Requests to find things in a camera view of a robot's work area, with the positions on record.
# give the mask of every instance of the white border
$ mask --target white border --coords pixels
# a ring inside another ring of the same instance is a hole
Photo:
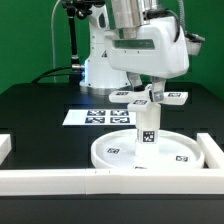
[[[2,170],[0,196],[80,194],[224,194],[224,154],[208,134],[198,135],[207,169]]]

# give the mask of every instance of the white plastic part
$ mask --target white plastic part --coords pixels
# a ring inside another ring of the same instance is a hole
[[[224,169],[224,153],[207,133],[198,134],[197,142],[205,154],[205,162],[209,168]]]
[[[11,139],[10,135],[8,134],[1,134],[0,135],[0,164],[4,161],[6,156],[11,151]]]
[[[91,147],[93,165],[117,169],[185,169],[204,165],[204,154],[198,144],[186,136],[159,130],[158,151],[149,151],[150,156],[145,158],[136,156],[136,138],[136,129],[112,132],[98,138]]]
[[[201,43],[186,40],[187,51],[189,55],[197,56],[201,50]]]
[[[189,67],[186,41],[182,29],[176,42],[175,35],[176,23],[173,17],[152,19],[150,25],[138,28],[137,41],[153,41],[154,47],[148,49],[115,47],[114,41],[120,40],[118,31],[105,31],[109,62],[114,69],[150,76],[172,78],[183,75]]]
[[[187,92],[165,92],[164,100],[160,103],[167,105],[183,105],[187,98]]]
[[[106,8],[92,8],[90,23],[90,55],[85,61],[85,78],[80,86],[93,89],[119,89],[130,85],[125,71],[113,69],[108,61],[104,45],[104,31],[108,27]],[[100,27],[99,18],[103,15],[105,27]]]
[[[141,92],[133,91],[114,91],[109,95],[112,103],[130,103],[136,99],[148,99],[149,89]]]

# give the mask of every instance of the wire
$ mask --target wire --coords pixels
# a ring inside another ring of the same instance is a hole
[[[180,36],[180,21],[179,21],[178,15],[175,12],[173,12],[172,10],[167,9],[166,11],[168,13],[170,13],[175,18],[177,31],[176,31],[176,36],[175,36],[174,42],[177,42],[177,40],[179,39],[179,36]]]
[[[37,78],[35,78],[32,83],[38,83],[38,81],[42,78],[45,77],[49,77],[50,74],[54,73],[54,72],[58,72],[58,71],[62,71],[62,70],[67,70],[67,69],[72,69],[71,66],[64,66],[64,67],[58,67],[58,68],[54,68],[51,69],[49,71],[44,72],[43,74],[41,74],[40,76],[38,76]]]
[[[55,13],[58,8],[59,3],[61,0],[58,0],[53,8],[52,15],[51,15],[51,40],[52,40],[52,57],[53,57],[53,68],[56,68],[56,50],[55,50]]]

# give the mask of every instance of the white block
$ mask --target white block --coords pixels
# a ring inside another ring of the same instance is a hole
[[[11,149],[12,146],[10,135],[8,134],[0,135],[0,165],[2,164],[6,156],[9,154]]]
[[[204,153],[205,162],[210,169],[224,169],[224,153],[209,134],[198,134],[197,143]]]
[[[120,194],[120,178],[113,170],[86,170],[86,194]]]
[[[2,170],[0,195],[85,194],[85,169]]]

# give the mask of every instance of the black table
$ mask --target black table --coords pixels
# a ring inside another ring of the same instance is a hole
[[[162,106],[161,129],[196,138],[209,133],[224,149],[224,102],[193,83],[184,106]],[[62,126],[69,109],[124,109],[68,84],[18,84],[0,95],[0,133],[11,134],[8,169],[91,168],[95,139],[120,126]],[[122,129],[133,128],[131,125]],[[0,197],[1,223],[223,223],[223,195],[69,195]]]

